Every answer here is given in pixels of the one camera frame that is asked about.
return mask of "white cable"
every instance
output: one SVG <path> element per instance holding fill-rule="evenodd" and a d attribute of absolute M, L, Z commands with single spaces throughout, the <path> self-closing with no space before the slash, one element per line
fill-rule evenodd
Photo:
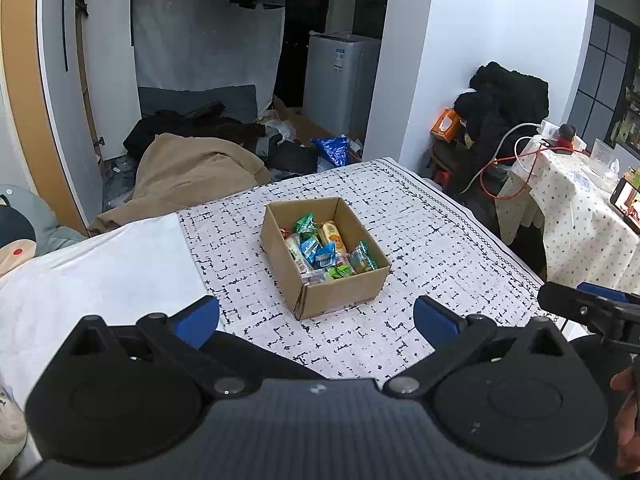
<path fill-rule="evenodd" d="M 500 144 L 498 144 L 498 149 L 495 150 L 494 156 L 492 156 L 491 160 L 494 160 L 494 158 L 498 155 L 498 152 L 500 152 L 500 148 L 504 144 L 504 141 L 507 139 L 507 137 L 509 137 L 518 128 L 521 128 L 523 126 L 535 126 L 536 128 L 539 128 L 541 125 L 536 123 L 522 123 L 522 124 L 518 124 L 518 126 L 514 126 L 511 130 L 509 130 L 507 133 L 504 134 L 504 137 L 500 141 Z M 482 173 L 482 170 L 478 171 L 475 174 L 475 176 L 471 179 L 471 181 L 469 181 L 469 184 L 465 187 L 465 189 L 463 189 L 462 192 L 460 192 L 460 195 L 469 191 L 469 188 L 471 188 L 471 185 L 475 182 L 476 178 L 478 178 L 481 173 Z"/>
<path fill-rule="evenodd" d="M 516 156 L 516 161 L 518 162 L 518 164 L 520 164 L 520 167 L 527 173 L 529 173 L 529 170 L 527 168 L 525 168 L 522 165 L 522 161 L 520 160 L 520 155 L 518 155 L 518 143 L 522 140 L 522 139 L 530 139 L 530 140 L 536 140 L 533 137 L 520 137 L 518 140 L 516 140 L 516 143 L 513 147 L 513 155 Z"/>

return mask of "white patterned tablecloth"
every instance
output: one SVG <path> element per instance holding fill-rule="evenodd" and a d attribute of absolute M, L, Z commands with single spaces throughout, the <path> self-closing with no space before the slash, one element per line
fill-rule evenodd
<path fill-rule="evenodd" d="M 530 140 L 524 152 L 539 145 Z M 522 158 L 526 170 L 513 165 L 499 196 L 512 196 L 522 187 L 534 160 L 535 155 Z M 509 245 L 520 225 L 533 224 L 543 232 L 550 282 L 574 287 L 588 282 L 638 293 L 640 240 L 609 203 L 609 193 L 592 182 L 585 186 L 585 167 L 585 155 L 541 152 L 524 192 L 495 202 L 500 238 Z"/>
<path fill-rule="evenodd" d="M 260 246 L 265 206 L 329 196 L 351 206 L 392 270 L 370 303 L 300 322 Z M 225 330 L 329 378 L 384 381 L 433 351 L 412 319 L 421 294 L 499 324 L 542 314 L 540 279 L 471 212 L 390 159 L 256 187 L 178 216 Z"/>

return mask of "human hand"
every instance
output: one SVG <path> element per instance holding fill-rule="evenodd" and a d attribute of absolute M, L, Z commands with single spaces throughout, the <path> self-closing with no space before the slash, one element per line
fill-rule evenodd
<path fill-rule="evenodd" d="M 631 368 L 613 376 L 613 390 L 629 392 L 625 403 L 616 417 L 618 430 L 618 460 L 616 465 L 622 474 L 640 471 L 640 434 L 636 433 L 636 415 L 638 414 L 638 397 L 636 382 Z"/>

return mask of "phone screen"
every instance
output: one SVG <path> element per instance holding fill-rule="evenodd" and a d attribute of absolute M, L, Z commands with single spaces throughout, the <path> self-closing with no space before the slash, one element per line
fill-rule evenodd
<path fill-rule="evenodd" d="M 635 187 L 625 182 L 614 205 L 640 230 L 640 193 Z"/>

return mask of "bed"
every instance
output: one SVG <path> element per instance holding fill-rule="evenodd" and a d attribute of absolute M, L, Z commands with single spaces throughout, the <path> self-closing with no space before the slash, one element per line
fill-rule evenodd
<path fill-rule="evenodd" d="M 350 204 L 392 271 L 374 301 L 299 322 L 271 277 L 259 232 L 268 202 L 323 196 Z M 129 224 L 26 263 L 0 279 L 0 372 L 24 406 L 80 317 L 131 324 L 149 312 L 174 314 L 210 293 L 220 300 L 219 330 L 327 377 L 381 383 L 432 351 L 412 323 L 419 295 L 461 315 L 482 312 L 524 325 L 543 314 L 541 284 L 471 212 L 381 159 Z M 569 327 L 572 336 L 577 329 Z M 37 460 L 29 444 L 18 472 Z"/>

